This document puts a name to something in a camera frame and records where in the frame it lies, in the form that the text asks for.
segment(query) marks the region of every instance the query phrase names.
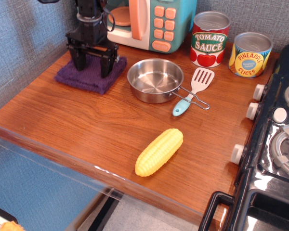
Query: oven door handle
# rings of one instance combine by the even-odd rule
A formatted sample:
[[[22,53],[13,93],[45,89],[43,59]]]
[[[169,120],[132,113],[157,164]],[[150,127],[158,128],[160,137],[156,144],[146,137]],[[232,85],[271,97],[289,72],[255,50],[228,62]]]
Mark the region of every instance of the oven door handle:
[[[204,216],[202,218],[202,221],[198,230],[199,231],[209,230],[215,211],[219,204],[224,204],[229,207],[229,210],[228,210],[228,216],[229,216],[230,210],[232,209],[233,204],[234,204],[234,200],[235,198],[229,194],[226,194],[220,191],[214,192],[210,198],[210,201],[208,203],[208,206],[206,208],[206,211],[204,213]]]

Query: oven door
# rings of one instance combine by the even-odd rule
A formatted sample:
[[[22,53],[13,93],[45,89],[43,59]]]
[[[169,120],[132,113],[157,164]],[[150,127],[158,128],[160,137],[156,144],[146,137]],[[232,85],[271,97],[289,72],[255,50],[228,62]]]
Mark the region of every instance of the oven door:
[[[208,231],[219,204],[229,207],[222,230],[289,231],[289,201],[260,190],[251,190],[241,202],[223,192],[213,193],[199,231]]]

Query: orange button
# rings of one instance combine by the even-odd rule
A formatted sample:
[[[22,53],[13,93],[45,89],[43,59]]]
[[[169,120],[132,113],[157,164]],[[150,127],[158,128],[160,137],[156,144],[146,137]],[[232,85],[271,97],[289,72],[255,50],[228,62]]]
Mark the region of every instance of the orange button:
[[[166,31],[164,39],[167,40],[167,41],[173,41],[174,33],[172,31]]]
[[[166,20],[165,21],[165,29],[166,30],[174,30],[174,25],[175,25],[175,22],[172,20]]]
[[[164,35],[164,32],[162,30],[159,29],[155,29],[154,30],[154,37],[157,39],[162,39]]]
[[[175,15],[176,15],[176,9],[175,8],[167,8],[166,9],[166,14],[165,14],[166,18],[174,19]]]
[[[164,20],[161,18],[155,18],[154,19],[154,26],[157,28],[163,28],[164,26]]]
[[[162,6],[156,6],[154,8],[154,15],[157,17],[163,17],[165,12],[165,8]]]
[[[171,48],[171,45],[168,42],[155,40],[152,43],[152,47],[157,51],[168,52]]]

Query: stove knob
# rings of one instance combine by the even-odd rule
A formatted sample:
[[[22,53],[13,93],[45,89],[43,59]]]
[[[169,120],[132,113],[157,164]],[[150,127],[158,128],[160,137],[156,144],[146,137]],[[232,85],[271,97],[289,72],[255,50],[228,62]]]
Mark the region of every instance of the stove knob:
[[[244,150],[243,145],[236,144],[235,147],[233,148],[230,161],[232,163],[235,163],[236,165],[238,165],[240,163],[240,159],[241,159],[241,156],[243,154],[243,150]]]
[[[246,117],[250,120],[254,120],[257,112],[259,104],[258,103],[250,103],[249,108],[246,113]]]
[[[263,90],[264,90],[265,85],[263,84],[257,84],[256,89],[254,91],[254,95],[253,95],[253,99],[260,101],[262,94],[263,94]]]
[[[277,108],[273,112],[273,120],[278,124],[284,122],[286,118],[287,118],[287,111],[282,107]]]

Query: toy stove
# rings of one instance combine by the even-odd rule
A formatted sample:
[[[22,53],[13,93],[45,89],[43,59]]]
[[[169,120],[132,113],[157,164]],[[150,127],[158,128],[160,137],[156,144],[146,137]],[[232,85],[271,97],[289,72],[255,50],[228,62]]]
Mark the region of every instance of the toy stove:
[[[245,146],[235,145],[239,164],[235,195],[215,192],[199,230],[208,230],[218,204],[229,206],[223,229],[289,231],[289,45],[266,85],[258,85],[247,117],[254,125]]]

